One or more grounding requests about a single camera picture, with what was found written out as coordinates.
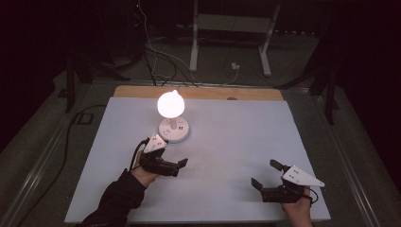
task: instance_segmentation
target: table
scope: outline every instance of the table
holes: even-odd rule
[[[163,119],[157,97],[171,87],[120,86],[106,112],[78,182],[65,222],[92,213],[107,187],[130,164],[137,144]],[[281,184],[270,159],[314,174],[287,103],[277,90],[176,88],[185,100],[183,117],[191,132],[167,146],[163,158],[188,158],[178,177],[159,177],[146,191],[130,223],[276,222],[286,219],[277,203],[264,203],[251,186]],[[314,220],[330,219],[321,190]]]
[[[266,34],[265,42],[259,46],[258,50],[260,62],[263,68],[263,75],[271,76],[271,70],[266,51],[268,50],[280,7],[280,4],[275,5],[274,12],[270,18],[216,15],[199,13],[198,0],[195,0],[192,50],[189,70],[191,72],[196,72],[198,67],[199,29],[257,32]]]

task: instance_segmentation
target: table leg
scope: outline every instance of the table leg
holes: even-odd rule
[[[198,64],[198,0],[194,1],[194,30],[192,37],[192,51],[191,61],[189,63],[189,70],[191,72],[197,71]]]
[[[271,39],[271,35],[274,31],[275,22],[277,20],[278,12],[280,11],[281,5],[277,4],[274,9],[274,13],[271,17],[270,25],[268,32],[266,34],[265,43],[262,46],[259,46],[259,55],[260,55],[260,62],[262,63],[263,68],[263,75],[265,77],[271,76],[271,70],[269,66],[268,56],[266,55],[266,51],[268,50],[269,42]]]

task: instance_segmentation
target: black cable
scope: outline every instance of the black cable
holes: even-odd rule
[[[70,131],[71,131],[72,126],[74,125],[74,123],[76,123],[76,121],[77,121],[79,116],[81,116],[82,114],[85,114],[85,111],[87,111],[89,109],[92,109],[92,108],[95,108],[95,107],[106,107],[106,105],[94,105],[94,106],[85,108],[84,110],[76,113],[74,118],[71,120],[70,124],[68,125],[68,130],[67,130],[67,134],[66,134],[66,140],[65,140],[64,155],[63,155],[62,164],[61,164],[61,167],[60,167],[58,173],[56,174],[56,177],[53,179],[53,181],[50,183],[50,185],[45,189],[45,191],[42,193],[42,195],[27,210],[26,214],[21,218],[21,220],[18,223],[17,227],[20,227],[24,223],[24,221],[26,221],[26,219],[29,216],[29,214],[35,209],[35,207],[44,198],[44,196],[50,191],[50,189],[53,187],[54,183],[60,177],[60,175],[61,175],[61,173],[62,173],[62,171],[63,171],[63,169],[65,167],[65,164],[67,163],[69,135],[70,135]]]
[[[314,200],[314,201],[311,201],[310,202],[310,205],[312,205],[313,203],[315,203],[316,201],[318,201],[319,200],[319,196],[318,196],[318,193],[316,193],[312,188],[310,188],[310,187],[304,187],[304,189],[307,189],[307,190],[309,190],[309,191],[311,191],[311,192],[313,192],[313,194],[315,194],[315,196],[316,196],[316,200]]]
[[[169,77],[169,79],[166,79],[165,80],[165,82],[162,84],[162,86],[163,85],[165,85],[165,83],[166,82],[168,82],[169,80],[171,81],[173,78],[175,78],[175,76],[177,75],[177,65],[173,62],[173,60],[171,59],[171,58],[169,58],[168,56],[164,56],[164,57],[166,57],[166,59],[164,59],[164,58],[160,58],[160,59],[162,59],[162,60],[164,60],[164,61],[169,61],[173,66],[174,66],[174,73],[173,73],[173,76],[171,76],[171,77]]]
[[[314,46],[316,46],[316,44],[317,44],[318,42],[319,42],[319,40],[318,40],[317,42],[315,42],[314,44],[312,44],[312,45],[304,52],[304,54],[302,54],[300,57],[296,58],[295,60],[291,61],[291,62],[280,72],[280,75],[278,76],[278,78],[280,79],[280,78],[283,76],[283,74],[289,69],[289,67],[290,67],[293,63],[295,63],[295,62],[297,62],[297,61],[303,59],[303,58],[307,55],[307,53],[309,53],[310,50],[311,50]],[[294,85],[294,84],[292,84],[292,83],[294,83],[294,81],[296,81],[295,83],[298,83],[298,82],[300,82],[300,81],[302,81],[302,80],[304,80],[304,79],[306,79],[306,78],[310,78],[310,77],[309,77],[309,76],[306,76],[306,75],[304,75],[304,74],[302,74],[302,75],[300,75],[298,78],[292,79],[291,81],[286,82],[286,83],[284,83],[284,84],[273,85],[273,88],[274,88],[274,89],[287,89],[289,86]]]
[[[257,76],[257,77],[259,77],[260,79],[262,79],[263,82],[266,83],[268,86],[273,87],[273,85],[271,85],[271,84],[268,82],[268,80],[266,79],[266,77],[263,76],[263,75],[260,75],[260,74],[253,68],[253,66],[250,65],[247,61],[241,60],[241,61],[239,61],[238,63],[239,63],[239,64],[244,64],[244,63],[245,63],[245,64],[248,64],[248,68],[252,70],[252,72],[253,72],[253,74],[254,74],[255,76]]]
[[[160,52],[160,51],[157,51],[157,50],[150,50],[150,49],[147,49],[147,48],[146,48],[146,50],[147,50],[147,51],[155,52],[156,54],[160,55],[160,56],[161,56],[160,59],[162,59],[162,60],[164,60],[164,61],[169,61],[172,65],[174,65],[174,68],[175,68],[175,69],[178,69],[178,70],[180,71],[180,73],[183,75],[183,77],[184,77],[186,80],[188,80],[188,82],[192,83],[192,85],[194,85],[195,87],[198,87],[198,85],[196,85],[191,79],[189,79],[189,78],[186,76],[186,74],[183,72],[183,70],[180,68],[180,66],[178,66],[176,63],[174,63],[174,61],[173,61],[168,55],[166,55],[165,53],[162,53],[162,52]],[[181,81],[181,83],[182,83],[183,85],[185,85],[185,86],[188,87],[188,85],[185,84],[185,82]]]
[[[150,63],[149,63],[148,56],[147,56],[147,53],[146,53],[146,52],[145,52],[145,54],[144,54],[144,59],[145,59],[145,62],[146,62],[146,66],[148,67],[151,80],[153,81],[153,86],[157,86],[156,80],[154,79],[154,76],[153,76],[153,73],[152,73],[152,70],[151,70]]]
[[[149,142],[149,140],[150,140],[149,138],[147,138],[145,140],[142,140],[141,143],[139,143],[138,146],[136,146],[135,152],[132,155],[132,160],[131,160],[129,171],[133,171],[134,169],[139,167],[139,166],[137,166],[137,167],[132,168],[133,167],[133,162],[135,161],[136,154],[138,153],[139,148],[141,148],[142,145],[146,145]]]
[[[117,65],[114,67],[110,67],[110,69],[117,71],[117,72],[127,71],[127,70],[131,69],[133,66],[135,66],[136,64],[138,64],[139,60],[140,60],[139,57],[136,57],[135,59],[133,57],[130,57],[130,62],[121,64],[121,65]]]
[[[234,22],[233,22],[233,24],[232,24],[232,26],[231,26],[231,28],[229,30],[228,43],[232,40],[233,29],[234,29],[235,24],[236,24],[236,17],[235,17]],[[224,57],[224,62],[223,62],[223,73],[224,73],[224,75],[226,77],[227,77],[227,74],[225,73],[225,66],[227,64],[228,55],[231,52],[231,49],[232,49],[232,47],[229,45],[229,47],[227,48],[225,57]]]

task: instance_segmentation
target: human hand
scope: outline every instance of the human hand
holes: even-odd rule
[[[139,159],[141,159],[142,150],[138,152],[136,163],[131,171],[132,176],[134,176],[144,187],[148,187],[152,182],[159,177],[159,174],[150,173],[145,171],[141,166],[139,166]]]
[[[304,189],[304,195],[309,197],[309,188]],[[313,226],[312,220],[310,219],[310,204],[311,200],[306,197],[301,197],[295,203],[281,203],[293,227]]]

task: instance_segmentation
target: person's left hand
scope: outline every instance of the person's left hand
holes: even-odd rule
[[[150,183],[154,182],[157,177],[159,177],[159,174],[156,173],[150,173],[145,171],[141,166],[139,166],[139,159],[141,158],[142,155],[142,150],[138,152],[137,158],[136,158],[136,163],[134,166],[133,171],[131,172],[132,176],[134,176],[144,187],[148,187]]]

